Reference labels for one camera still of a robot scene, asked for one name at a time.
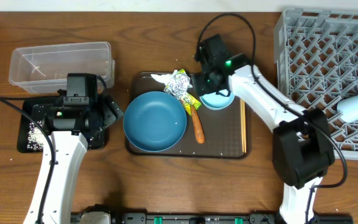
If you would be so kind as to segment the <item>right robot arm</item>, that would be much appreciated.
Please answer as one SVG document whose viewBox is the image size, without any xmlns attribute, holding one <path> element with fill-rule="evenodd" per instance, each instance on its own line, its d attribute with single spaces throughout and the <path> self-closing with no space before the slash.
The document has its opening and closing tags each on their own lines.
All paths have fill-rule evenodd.
<svg viewBox="0 0 358 224">
<path fill-rule="evenodd" d="M 201 73 L 193 79 L 200 96 L 227 90 L 243 100 L 273 134 L 273 167 L 284 182 L 279 214 L 285 223 L 310 223 L 316 189 L 334 163 L 328 121 L 278 91 L 244 54 L 198 52 Z"/>
</svg>

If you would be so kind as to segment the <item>large blue plate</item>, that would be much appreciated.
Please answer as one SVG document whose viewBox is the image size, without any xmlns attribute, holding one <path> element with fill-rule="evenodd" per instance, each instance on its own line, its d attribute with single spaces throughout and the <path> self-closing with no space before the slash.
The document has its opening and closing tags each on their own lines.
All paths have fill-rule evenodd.
<svg viewBox="0 0 358 224">
<path fill-rule="evenodd" d="M 183 137 L 187 115 L 181 103 L 162 91 L 150 91 L 131 101 L 124 113 L 126 138 L 146 152 L 173 147 Z"/>
</svg>

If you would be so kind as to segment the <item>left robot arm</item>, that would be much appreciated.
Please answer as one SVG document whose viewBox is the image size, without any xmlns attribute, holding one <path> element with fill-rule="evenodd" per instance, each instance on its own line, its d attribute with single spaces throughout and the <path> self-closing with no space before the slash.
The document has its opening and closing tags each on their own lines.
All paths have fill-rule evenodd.
<svg viewBox="0 0 358 224">
<path fill-rule="evenodd" d="M 71 216 L 73 195 L 82 160 L 88 149 L 102 149 L 105 133 L 87 140 L 83 134 L 55 131 L 48 136 L 53 149 L 42 151 L 43 158 L 37 185 L 25 223 L 110 223 L 110 214 L 91 212 L 84 220 Z"/>
</svg>

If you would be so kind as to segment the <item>pile of white rice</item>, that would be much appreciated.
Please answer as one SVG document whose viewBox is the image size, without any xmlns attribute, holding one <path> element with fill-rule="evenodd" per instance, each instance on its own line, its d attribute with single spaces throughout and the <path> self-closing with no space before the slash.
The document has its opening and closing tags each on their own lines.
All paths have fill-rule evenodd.
<svg viewBox="0 0 358 224">
<path fill-rule="evenodd" d="M 44 109 L 45 107 L 42 105 L 35 105 L 32 110 L 32 117 L 40 127 L 44 125 Z M 42 151 L 44 148 L 46 140 L 40 129 L 33 122 L 29 123 L 27 141 L 27 148 L 31 152 Z"/>
</svg>

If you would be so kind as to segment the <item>light blue cup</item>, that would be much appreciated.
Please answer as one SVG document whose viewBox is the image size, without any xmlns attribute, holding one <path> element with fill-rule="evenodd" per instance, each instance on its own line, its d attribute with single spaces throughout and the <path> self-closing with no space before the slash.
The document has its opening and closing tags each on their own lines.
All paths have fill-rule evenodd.
<svg viewBox="0 0 358 224">
<path fill-rule="evenodd" d="M 341 119 L 346 123 L 358 120 L 358 95 L 341 100 L 337 104 L 337 112 L 341 114 Z"/>
</svg>

